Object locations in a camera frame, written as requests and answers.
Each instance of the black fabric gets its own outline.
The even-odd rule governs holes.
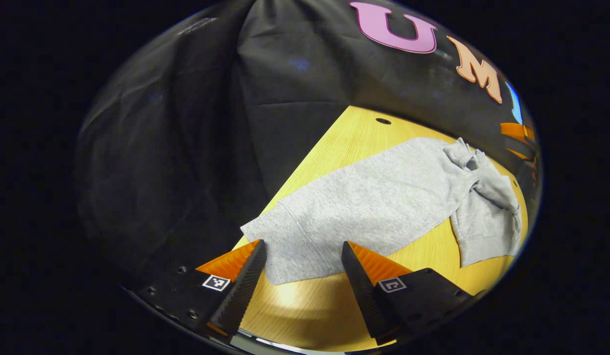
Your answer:
[[[436,51],[367,38],[347,1],[233,0],[167,30],[110,79],[78,139],[78,207],[126,284],[229,251],[240,225],[259,215],[349,105],[462,137],[522,170],[500,133],[501,123],[516,122],[506,77],[499,72],[499,104],[456,72],[458,50],[445,36],[463,38],[404,7],[370,2],[393,11],[398,36],[416,36],[404,14],[433,23]],[[539,189],[521,184],[532,220]]]

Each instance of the wooden table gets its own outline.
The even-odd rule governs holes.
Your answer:
[[[382,124],[381,117],[391,124]],[[404,119],[349,106],[287,179],[262,214],[301,186],[354,162],[415,137],[454,143],[455,138]],[[528,231],[526,205],[512,173],[521,206],[524,241]],[[245,236],[235,248],[248,243]],[[449,218],[424,237],[388,256],[411,270],[431,267],[470,294],[491,288],[513,260],[502,256],[460,267],[460,252]],[[240,328],[272,342],[317,351],[358,351],[377,348],[364,325],[346,273],[271,285],[262,272]]]

